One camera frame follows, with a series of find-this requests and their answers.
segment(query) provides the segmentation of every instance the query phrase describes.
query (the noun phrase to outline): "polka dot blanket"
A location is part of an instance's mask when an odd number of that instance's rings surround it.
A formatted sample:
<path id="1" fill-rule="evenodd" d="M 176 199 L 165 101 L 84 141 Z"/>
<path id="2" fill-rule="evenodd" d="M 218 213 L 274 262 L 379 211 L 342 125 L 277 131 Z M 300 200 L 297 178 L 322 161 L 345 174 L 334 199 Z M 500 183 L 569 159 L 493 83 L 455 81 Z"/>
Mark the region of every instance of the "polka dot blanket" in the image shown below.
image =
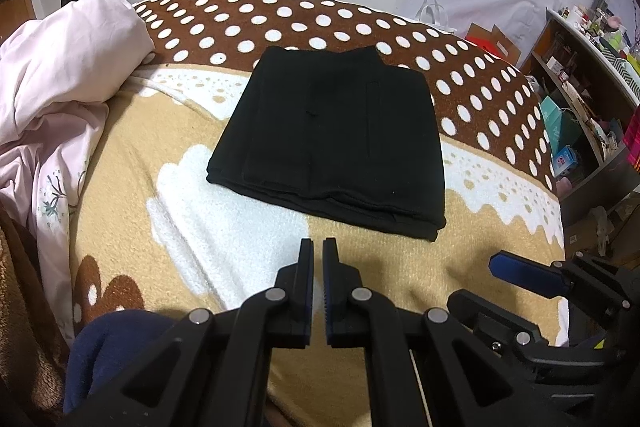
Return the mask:
<path id="1" fill-rule="evenodd" d="M 508 250 L 561 259 L 550 149 L 535 96 L 510 64 L 425 24 L 335 0 L 147 0 L 155 52 L 110 102 L 71 233 L 74 322 L 144 308 L 180 317 L 238 306 L 316 245 L 312 345 L 273 354 L 270 393 L 305 426 L 369 425 L 361 350 L 325 345 L 322 240 L 398 306 L 444 306 L 461 287 L 538 323 L 558 304 L 495 280 Z M 375 46 L 424 75 L 442 141 L 447 226 L 434 243 L 374 232 L 239 196 L 206 182 L 207 161 L 261 53 Z"/>

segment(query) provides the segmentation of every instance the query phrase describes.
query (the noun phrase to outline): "folded black garment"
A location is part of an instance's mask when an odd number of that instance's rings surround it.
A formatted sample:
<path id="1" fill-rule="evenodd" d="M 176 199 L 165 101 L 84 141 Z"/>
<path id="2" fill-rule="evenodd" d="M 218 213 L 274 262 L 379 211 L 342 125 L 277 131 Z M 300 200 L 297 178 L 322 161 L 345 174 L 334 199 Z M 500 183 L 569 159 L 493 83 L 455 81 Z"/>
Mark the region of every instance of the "folded black garment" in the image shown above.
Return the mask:
<path id="1" fill-rule="evenodd" d="M 239 194 L 382 232 L 434 241 L 446 223 L 429 87 L 374 47 L 269 47 L 207 172 Z"/>

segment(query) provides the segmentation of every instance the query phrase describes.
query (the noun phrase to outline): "metal screw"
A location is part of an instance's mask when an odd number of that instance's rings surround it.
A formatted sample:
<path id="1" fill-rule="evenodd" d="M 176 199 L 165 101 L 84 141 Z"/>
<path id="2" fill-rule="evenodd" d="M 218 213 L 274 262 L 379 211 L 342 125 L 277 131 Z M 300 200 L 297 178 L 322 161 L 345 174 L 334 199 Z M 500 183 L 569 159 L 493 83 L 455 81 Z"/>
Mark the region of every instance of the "metal screw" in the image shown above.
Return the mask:
<path id="1" fill-rule="evenodd" d="M 287 296 L 287 292 L 282 288 L 269 288 L 264 296 L 268 301 L 282 301 Z"/>
<path id="2" fill-rule="evenodd" d="M 372 297 L 373 293 L 369 288 L 354 288 L 351 292 L 351 297 L 356 301 L 368 301 Z"/>
<path id="3" fill-rule="evenodd" d="M 444 311 L 442 308 L 431 308 L 427 312 L 427 318 L 431 322 L 435 322 L 436 324 L 442 324 L 443 322 L 447 321 L 447 319 L 449 318 L 449 314 L 446 311 Z"/>
<path id="4" fill-rule="evenodd" d="M 516 342 L 521 346 L 526 346 L 531 341 L 531 335 L 527 331 L 521 331 L 516 335 Z"/>
<path id="5" fill-rule="evenodd" d="M 189 314 L 189 320 L 194 324 L 202 324 L 209 320 L 209 310 L 196 308 Z"/>

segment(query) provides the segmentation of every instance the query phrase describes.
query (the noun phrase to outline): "pink fabric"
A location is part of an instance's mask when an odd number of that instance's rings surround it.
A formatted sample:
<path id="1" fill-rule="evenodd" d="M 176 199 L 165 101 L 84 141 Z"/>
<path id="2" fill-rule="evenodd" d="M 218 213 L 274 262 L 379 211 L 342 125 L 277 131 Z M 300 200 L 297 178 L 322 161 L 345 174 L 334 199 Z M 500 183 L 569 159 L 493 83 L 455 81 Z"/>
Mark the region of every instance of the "pink fabric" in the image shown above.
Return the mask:
<path id="1" fill-rule="evenodd" d="M 38 241 L 45 295 L 68 341 L 69 217 L 108 115 L 104 102 L 153 47 L 125 0 L 71 2 L 0 46 L 0 201 Z"/>

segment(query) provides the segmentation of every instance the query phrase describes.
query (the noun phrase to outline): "brown fleece blanket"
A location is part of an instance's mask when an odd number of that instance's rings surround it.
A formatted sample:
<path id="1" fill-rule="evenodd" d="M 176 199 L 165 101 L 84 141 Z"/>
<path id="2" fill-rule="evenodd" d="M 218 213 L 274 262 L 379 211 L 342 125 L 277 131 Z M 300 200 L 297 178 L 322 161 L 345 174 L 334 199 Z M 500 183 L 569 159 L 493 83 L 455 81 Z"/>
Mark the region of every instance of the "brown fleece blanket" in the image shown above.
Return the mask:
<path id="1" fill-rule="evenodd" d="M 0 206 L 0 424 L 55 425 L 68 347 L 47 304 L 36 242 Z"/>

